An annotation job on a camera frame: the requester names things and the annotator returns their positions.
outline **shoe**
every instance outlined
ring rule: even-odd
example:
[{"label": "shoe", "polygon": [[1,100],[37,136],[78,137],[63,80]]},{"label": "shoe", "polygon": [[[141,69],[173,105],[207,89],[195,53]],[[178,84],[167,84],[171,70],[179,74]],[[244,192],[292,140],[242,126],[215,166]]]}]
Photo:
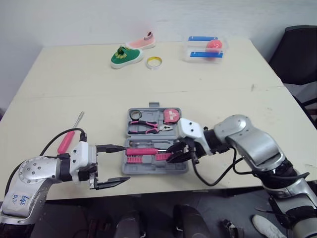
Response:
[{"label": "shoe", "polygon": [[252,217],[252,223],[258,232],[268,238],[286,238],[272,222],[262,216],[254,215]]},{"label": "shoe", "polygon": [[155,46],[155,39],[153,33],[150,31],[147,36],[137,41],[125,43],[126,47],[131,49],[148,49]]},{"label": "shoe", "polygon": [[111,67],[122,68],[131,63],[137,63],[143,59],[142,50],[133,50],[120,46],[111,58]]}]

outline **white table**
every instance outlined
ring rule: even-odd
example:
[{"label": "white table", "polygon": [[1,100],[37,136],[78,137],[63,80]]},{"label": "white table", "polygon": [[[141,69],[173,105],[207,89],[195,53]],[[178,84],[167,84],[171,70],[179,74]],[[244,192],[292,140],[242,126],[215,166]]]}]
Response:
[{"label": "white table", "polygon": [[[1,166],[0,190],[4,190],[18,163],[38,155],[52,137],[73,125],[80,111],[85,111],[80,127],[87,132],[90,144],[122,145],[127,110],[147,107],[149,101],[160,101],[162,107],[180,107],[184,117],[210,128],[229,115],[248,115],[256,127],[274,137],[297,170],[310,172],[308,180],[317,179],[317,131],[249,40],[236,39],[229,44],[227,58],[219,65],[182,62],[176,53],[169,54],[180,49],[180,43],[159,44],[146,51],[148,56],[163,58],[162,67],[155,71],[148,70],[143,62],[110,69],[108,61],[116,49],[112,45],[43,49],[0,122],[0,151],[5,162]],[[238,60],[240,45],[247,54]],[[170,87],[163,87],[161,82],[168,82],[167,77],[173,75],[177,77],[170,81]],[[124,87],[132,81],[140,84],[142,94],[131,94],[130,88]],[[48,150],[48,155],[56,154],[59,142]],[[232,154],[203,157],[198,170],[208,181],[214,181],[232,162]],[[121,159],[122,152],[100,153],[100,181],[122,175]],[[245,162],[237,167],[249,170]],[[214,188],[257,185],[261,182],[253,176],[229,172]],[[189,172],[183,175],[131,176],[115,188],[98,191],[89,190],[86,182],[65,182],[53,185],[48,199],[208,188],[190,165]]]}]

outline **white wall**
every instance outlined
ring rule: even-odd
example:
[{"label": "white wall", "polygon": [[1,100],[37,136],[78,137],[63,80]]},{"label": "white wall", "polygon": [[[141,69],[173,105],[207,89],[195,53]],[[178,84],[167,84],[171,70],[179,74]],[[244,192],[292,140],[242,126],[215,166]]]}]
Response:
[{"label": "white wall", "polygon": [[317,25],[317,0],[0,0],[0,107],[42,46],[126,42],[152,29],[158,41],[248,37],[269,59],[285,27],[302,24]]}]

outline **pink screwdriver handle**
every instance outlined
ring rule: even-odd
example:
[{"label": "pink screwdriver handle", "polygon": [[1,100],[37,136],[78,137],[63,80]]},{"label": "pink screwdriver handle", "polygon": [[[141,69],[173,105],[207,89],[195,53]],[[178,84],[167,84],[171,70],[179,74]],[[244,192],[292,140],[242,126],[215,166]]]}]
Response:
[{"label": "pink screwdriver handle", "polygon": [[158,153],[157,148],[127,148],[126,155],[156,155]]},{"label": "pink screwdriver handle", "polygon": [[66,134],[66,136],[62,140],[61,144],[59,145],[59,148],[57,149],[57,152],[59,154],[64,154],[67,151],[74,135],[75,135],[75,131],[70,131]]}]

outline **plastic container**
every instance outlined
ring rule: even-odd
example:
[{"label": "plastic container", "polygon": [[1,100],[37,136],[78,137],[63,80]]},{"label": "plastic container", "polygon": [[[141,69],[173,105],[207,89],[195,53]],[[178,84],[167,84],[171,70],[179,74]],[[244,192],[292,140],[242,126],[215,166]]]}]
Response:
[{"label": "plastic container", "polygon": [[[168,108],[160,108],[159,103],[150,103],[149,108],[131,108],[127,114],[127,139],[124,142],[124,146],[128,148],[157,148],[160,150],[166,150],[177,141],[177,126],[176,124],[168,124],[173,127],[169,131],[160,131],[157,134],[129,134],[129,131],[144,131],[149,129],[143,125],[132,125],[130,122],[130,112],[138,110],[142,113],[139,120],[155,121],[159,125],[164,123],[163,112]],[[181,110],[179,108],[173,108],[178,110],[181,116]],[[159,152],[158,155],[134,155],[127,156],[126,152],[122,158],[122,172],[126,175],[133,174],[183,174],[188,171],[188,163],[168,163],[164,159],[164,155]]]},{"label": "plastic container", "polygon": [[224,38],[189,36],[184,42],[184,60],[198,63],[220,63],[228,48]]}]

